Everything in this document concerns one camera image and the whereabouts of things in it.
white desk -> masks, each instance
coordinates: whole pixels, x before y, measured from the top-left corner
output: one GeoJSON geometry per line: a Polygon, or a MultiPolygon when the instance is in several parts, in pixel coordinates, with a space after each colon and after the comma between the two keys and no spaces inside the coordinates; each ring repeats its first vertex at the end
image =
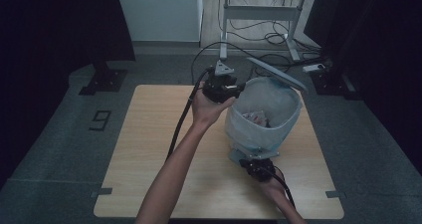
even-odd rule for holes
{"type": "Polygon", "coordinates": [[[296,44],[293,39],[302,8],[305,0],[300,0],[296,7],[265,7],[265,6],[234,6],[229,4],[229,0],[224,0],[223,12],[223,31],[221,34],[220,59],[227,59],[227,20],[273,20],[273,21],[291,21],[292,25],[288,34],[284,34],[286,44],[291,53],[292,59],[298,61],[301,58],[298,55],[296,44]]]}

power cord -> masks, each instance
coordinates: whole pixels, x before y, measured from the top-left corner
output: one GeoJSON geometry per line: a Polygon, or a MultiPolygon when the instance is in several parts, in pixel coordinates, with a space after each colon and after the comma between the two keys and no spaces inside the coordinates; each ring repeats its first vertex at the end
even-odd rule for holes
{"type": "MultiPolygon", "coordinates": [[[[282,5],[284,6],[285,5],[285,3],[286,3],[286,0],[283,0],[283,2],[282,2],[282,5]]],[[[221,7],[221,0],[218,0],[218,14],[217,14],[217,18],[218,18],[218,25],[219,25],[219,28],[220,28],[220,30],[222,31],[223,29],[221,28],[221,21],[220,21],[220,7],[221,7]]],[[[274,33],[267,33],[266,35],[265,35],[265,37],[264,38],[262,38],[262,39],[250,39],[250,38],[245,38],[245,37],[243,37],[243,36],[241,36],[241,35],[239,35],[239,34],[237,34],[237,33],[233,33],[233,32],[227,32],[227,34],[231,34],[231,35],[234,35],[234,36],[237,36],[237,37],[239,37],[239,38],[241,38],[241,39],[243,39],[243,40],[246,40],[246,41],[252,41],[252,42],[258,42],[258,41],[264,41],[264,40],[266,40],[269,44],[272,44],[272,45],[275,45],[275,46],[281,46],[281,45],[283,45],[284,43],[286,43],[286,40],[285,40],[285,37],[284,37],[284,35],[282,34],[282,33],[280,33],[280,32],[278,32],[277,31],[277,29],[276,29],[276,25],[279,25],[279,26],[281,26],[281,27],[283,27],[285,30],[286,30],[286,32],[287,33],[289,33],[289,30],[290,30],[290,22],[289,22],[289,28],[287,28],[286,26],[284,26],[283,24],[281,24],[280,22],[277,22],[277,21],[263,21],[263,22],[260,22],[260,23],[256,23],[256,24],[253,24],[253,25],[249,25],[249,26],[245,26],[245,27],[235,27],[234,25],[233,25],[233,23],[232,23],[232,20],[230,20],[229,21],[229,23],[230,23],[230,25],[232,26],[232,28],[233,29],[235,29],[235,30],[244,30],[244,29],[249,29],[249,28],[252,28],[252,27],[255,27],[255,26],[258,26],[258,25],[261,25],[261,24],[265,24],[265,23],[273,23],[273,30],[274,30],[274,33]],[[282,39],[282,41],[280,41],[280,42],[274,42],[273,40],[275,39],[275,38],[281,38],[282,39]]],[[[298,39],[294,39],[294,41],[296,42],[296,44],[300,47],[300,48],[302,48],[302,49],[304,49],[304,50],[306,50],[306,51],[310,51],[310,52],[315,52],[315,53],[320,53],[320,48],[319,47],[315,47],[315,46],[312,46],[312,45],[309,45],[309,44],[306,44],[306,43],[303,43],[303,42],[301,42],[301,41],[299,41],[298,39]]],[[[305,59],[304,58],[304,60],[303,61],[299,61],[299,62],[293,62],[293,65],[295,65],[295,66],[300,66],[300,65],[307,65],[307,64],[311,64],[311,63],[314,63],[314,62],[322,62],[322,61],[324,61],[325,60],[325,58],[312,58],[312,59],[305,59]]],[[[278,64],[272,64],[273,66],[279,66],[279,67],[285,67],[285,65],[284,64],[280,64],[280,65],[278,65],[278,64]]],[[[287,68],[284,70],[284,72],[287,72],[289,69],[290,69],[290,66],[291,66],[292,64],[289,62],[289,65],[287,66],[287,68]]],[[[258,75],[258,76],[262,76],[262,74],[260,74],[258,71],[257,71],[257,69],[255,69],[255,73],[258,75]]]]}
{"type": "MultiPolygon", "coordinates": [[[[195,81],[195,79],[194,79],[194,72],[193,72],[193,68],[194,68],[194,65],[195,65],[195,62],[196,62],[196,60],[198,59],[198,57],[205,51],[205,50],[207,50],[207,49],[209,49],[210,47],[212,47],[212,46],[215,46],[215,45],[218,45],[218,44],[226,44],[226,45],[228,45],[228,46],[231,46],[231,47],[234,47],[234,48],[236,48],[237,50],[239,50],[239,51],[241,51],[241,52],[243,52],[244,54],[246,54],[246,55],[248,55],[248,56],[250,56],[250,57],[253,57],[253,58],[255,58],[255,59],[257,59],[257,60],[260,60],[260,61],[262,61],[262,62],[265,62],[265,63],[267,63],[267,64],[269,64],[269,65],[271,65],[271,66],[273,66],[273,67],[283,67],[283,68],[286,68],[283,72],[284,73],[286,73],[286,72],[288,72],[289,71],[289,69],[291,68],[291,67],[295,67],[295,66],[304,66],[304,65],[308,65],[308,64],[312,64],[312,63],[320,63],[320,62],[323,62],[323,61],[325,61],[326,60],[326,57],[317,57],[317,58],[312,58],[312,59],[306,59],[306,60],[302,60],[302,61],[299,61],[299,62],[294,62],[294,63],[292,63],[290,60],[289,60],[289,58],[287,58],[287,57],[285,57],[285,56],[283,56],[283,55],[278,55],[278,54],[266,54],[266,55],[263,55],[263,56],[261,56],[261,57],[257,57],[257,56],[255,56],[255,55],[253,55],[253,54],[251,54],[251,53],[249,53],[249,52],[247,52],[247,51],[245,51],[244,49],[242,49],[242,48],[240,48],[240,47],[238,47],[238,46],[236,46],[236,45],[234,45],[234,44],[232,44],[232,43],[228,43],[228,42],[215,42],[215,43],[211,43],[211,44],[209,44],[209,45],[207,45],[206,47],[204,47],[199,53],[197,53],[196,54],[196,56],[195,56],[195,58],[193,59],[193,61],[192,61],[192,63],[190,64],[190,76],[191,76],[191,84],[192,85],[194,85],[194,81],[195,81]],[[287,61],[287,64],[274,64],[274,63],[271,63],[271,62],[268,62],[268,61],[265,61],[264,60],[264,58],[266,58],[266,57],[280,57],[280,58],[282,58],[283,60],[285,60],[285,61],[287,61]]],[[[261,77],[265,77],[266,75],[264,75],[264,74],[262,74],[262,73],[260,73],[260,72],[258,72],[258,68],[255,68],[255,74],[257,74],[258,76],[261,76],[261,77]]]]}
{"type": "Polygon", "coordinates": [[[170,147],[168,148],[168,153],[167,153],[167,157],[165,158],[165,160],[167,160],[171,153],[173,153],[174,150],[174,146],[176,145],[176,141],[177,141],[177,137],[179,135],[180,129],[182,128],[183,122],[186,118],[187,113],[189,112],[190,106],[192,105],[193,99],[195,98],[196,93],[198,92],[198,88],[199,88],[199,84],[202,81],[202,78],[204,78],[205,74],[207,74],[210,71],[210,69],[206,69],[201,76],[199,77],[198,81],[195,84],[195,87],[192,90],[192,93],[189,96],[189,99],[187,100],[186,106],[183,110],[182,116],[179,119],[179,122],[177,123],[177,127],[176,130],[174,131],[174,135],[173,138],[171,139],[171,144],[170,147]]]}

plastic bin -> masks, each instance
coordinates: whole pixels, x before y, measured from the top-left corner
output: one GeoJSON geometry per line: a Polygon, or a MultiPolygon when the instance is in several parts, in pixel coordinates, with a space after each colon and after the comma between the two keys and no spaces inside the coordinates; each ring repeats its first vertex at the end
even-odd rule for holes
{"type": "Polygon", "coordinates": [[[251,153],[258,156],[263,150],[277,151],[298,120],[301,107],[300,96],[288,85],[274,78],[250,80],[227,111],[225,129],[233,140],[232,148],[248,156],[251,153]],[[243,117],[245,113],[260,111],[264,112],[270,127],[243,117]]]}

black curtain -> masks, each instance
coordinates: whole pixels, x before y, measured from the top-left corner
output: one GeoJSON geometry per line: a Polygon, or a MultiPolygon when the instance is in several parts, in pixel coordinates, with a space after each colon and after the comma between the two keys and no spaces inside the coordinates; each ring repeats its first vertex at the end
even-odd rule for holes
{"type": "Polygon", "coordinates": [[[68,88],[95,61],[134,61],[119,0],[0,0],[1,179],[11,175],[68,88]]]}
{"type": "Polygon", "coordinates": [[[420,0],[339,0],[323,52],[422,174],[421,14],[420,0]]]}

desk leg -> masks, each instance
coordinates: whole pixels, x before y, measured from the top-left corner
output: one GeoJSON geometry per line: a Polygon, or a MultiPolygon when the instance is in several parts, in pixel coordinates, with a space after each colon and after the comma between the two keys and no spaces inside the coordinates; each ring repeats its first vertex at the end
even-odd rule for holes
{"type": "Polygon", "coordinates": [[[299,18],[301,17],[302,9],[304,7],[305,0],[300,0],[299,5],[297,7],[297,11],[295,13],[295,18],[292,22],[292,26],[289,29],[289,33],[285,34],[285,40],[286,44],[288,45],[289,51],[291,53],[292,59],[294,61],[299,61],[301,58],[299,57],[297,46],[295,42],[293,41],[293,38],[295,36],[296,28],[298,27],[299,18]]]}
{"type": "Polygon", "coordinates": [[[221,32],[220,42],[220,60],[224,61],[227,59],[227,12],[226,9],[229,7],[229,0],[224,0],[223,7],[223,31],[221,32]]]}

